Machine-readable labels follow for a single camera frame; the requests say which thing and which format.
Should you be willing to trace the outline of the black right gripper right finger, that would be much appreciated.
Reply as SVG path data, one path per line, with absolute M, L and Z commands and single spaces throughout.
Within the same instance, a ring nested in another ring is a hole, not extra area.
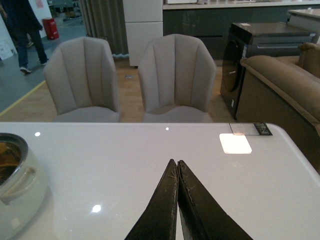
M 185 240 L 251 240 L 180 160 L 178 206 Z

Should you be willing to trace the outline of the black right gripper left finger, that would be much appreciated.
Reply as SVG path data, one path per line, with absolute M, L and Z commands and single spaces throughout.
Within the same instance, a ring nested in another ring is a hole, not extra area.
M 178 214 L 178 167 L 170 159 L 150 201 L 127 240 L 174 240 Z

